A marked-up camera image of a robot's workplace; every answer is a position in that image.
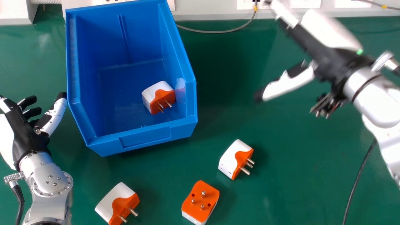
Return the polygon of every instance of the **blue container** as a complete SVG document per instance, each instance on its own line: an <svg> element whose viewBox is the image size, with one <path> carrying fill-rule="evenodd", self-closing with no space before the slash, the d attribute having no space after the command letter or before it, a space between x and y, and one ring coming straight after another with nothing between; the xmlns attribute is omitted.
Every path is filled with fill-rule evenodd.
<svg viewBox="0 0 400 225"><path fill-rule="evenodd" d="M66 11L68 104L101 156L190 137L196 80L166 0ZM165 80L176 104L151 115L141 93Z"/></svg>

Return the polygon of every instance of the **plug adapter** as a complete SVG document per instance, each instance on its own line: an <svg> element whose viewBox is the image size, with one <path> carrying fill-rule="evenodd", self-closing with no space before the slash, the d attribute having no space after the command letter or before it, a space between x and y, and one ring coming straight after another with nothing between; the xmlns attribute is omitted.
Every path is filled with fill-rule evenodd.
<svg viewBox="0 0 400 225"><path fill-rule="evenodd" d="M108 192L94 210L108 224L120 225L127 222L126 217L130 213L136 217L139 215L134 211L139 202L139 196L121 182Z"/></svg>
<svg viewBox="0 0 400 225"><path fill-rule="evenodd" d="M219 197L217 189L204 181L197 181L182 204L182 216L194 224L206 224Z"/></svg>
<svg viewBox="0 0 400 225"><path fill-rule="evenodd" d="M232 180L238 176L240 171L250 175L250 172L244 166L253 168L254 161L250 159L253 152L252 147L237 139L222 155L218 169Z"/></svg>
<svg viewBox="0 0 400 225"><path fill-rule="evenodd" d="M166 81L160 81L142 92L143 104L152 115L164 113L175 103L175 91Z"/></svg>

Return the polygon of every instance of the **robotic arm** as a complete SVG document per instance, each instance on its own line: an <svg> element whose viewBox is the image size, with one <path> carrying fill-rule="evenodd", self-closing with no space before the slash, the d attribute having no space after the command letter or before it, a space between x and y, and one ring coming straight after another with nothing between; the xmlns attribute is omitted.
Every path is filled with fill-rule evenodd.
<svg viewBox="0 0 400 225"><path fill-rule="evenodd" d="M4 112L0 114L0 153L11 169L18 171L4 177L20 202L15 224L20 224L24 211L18 181L25 179L32 194L32 206L22 225L70 225L73 180L53 162L47 148L50 135L64 115L66 93L57 96L40 120L28 122L29 118L42 113L41 108L25 110L34 103L36 96L18 103L0 96L0 109Z"/></svg>
<svg viewBox="0 0 400 225"><path fill-rule="evenodd" d="M282 28L312 57L312 62L306 65L303 61L285 71L256 92L256 100L276 98L314 78L330 82L331 93L320 96L311 112L328 119L344 103L353 103L400 186L400 89L380 73L385 67L400 75L399 63L392 53L386 51L377 60L364 55L359 41L344 26L319 10L309 10L299 20L278 0L266 4L275 12Z"/></svg>

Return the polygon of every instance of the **green tabletop surface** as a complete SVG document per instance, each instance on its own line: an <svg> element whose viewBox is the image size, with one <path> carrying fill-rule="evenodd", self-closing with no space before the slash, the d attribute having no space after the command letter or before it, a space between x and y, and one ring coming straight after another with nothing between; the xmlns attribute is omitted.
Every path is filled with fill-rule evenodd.
<svg viewBox="0 0 400 225"><path fill-rule="evenodd" d="M400 17L341 18L378 57L391 50L400 59ZM245 21L178 22L197 29L231 29ZM203 180L220 191L208 225L338 225L359 166L373 136L347 104L330 120L309 113L329 92L313 81L262 104L253 93L308 57L273 20L256 20L230 34L180 30L197 79L198 124L190 138L102 158L85 146L69 110L51 136L54 162L74 179L72 224L101 225L95 206L124 182L140 198L138 217L127 224L190 225L181 206ZM46 110L66 91L65 21L61 8L38 9L34 25L0 27L0 94L15 101L38 97ZM396 83L399 78L386 72ZM232 181L217 166L229 145L241 139L254 148L255 166ZM14 173L0 160L0 176ZM26 200L32 202L24 181ZM14 224L18 203L0 183L0 224ZM400 191L376 147L350 207L348 223L397 224Z"/></svg>

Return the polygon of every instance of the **orange plastic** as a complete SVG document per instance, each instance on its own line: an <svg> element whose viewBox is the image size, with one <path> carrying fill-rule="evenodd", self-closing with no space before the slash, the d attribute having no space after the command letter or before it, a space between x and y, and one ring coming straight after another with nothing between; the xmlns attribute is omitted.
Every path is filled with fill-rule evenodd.
<svg viewBox="0 0 400 225"><path fill-rule="evenodd" d="M159 103L164 107L164 108L169 108L168 103L174 104L175 103L175 91L170 90L162 90L158 89L155 92L155 98L153 101L150 102L150 109L151 109L151 114L155 115L161 111L161 106Z"/></svg>
<svg viewBox="0 0 400 225"><path fill-rule="evenodd" d="M202 198L203 191L206 192L204 198ZM220 198L220 192L217 189L204 181L197 181L189 196L183 202L182 211L200 223L203 223L210 216L217 204L218 198Z"/></svg>
<svg viewBox="0 0 400 225"><path fill-rule="evenodd" d="M130 214L129 208L134 209L138 206L140 200L139 196L135 193L129 198L116 198L112 202L112 210L113 214L108 222L110 225L120 225L123 221L121 220L120 216L123 218L128 217Z"/></svg>
<svg viewBox="0 0 400 225"><path fill-rule="evenodd" d="M232 180L234 180L238 176L239 172L241 171L240 168L244 167L244 165L247 162L247 159L251 158L251 156L253 155L253 152L254 152L254 149L251 149L248 152L242 152L242 151L236 152L235 158L236 158L236 161L238 162L238 166L236 167L235 171L233 171Z"/></svg>

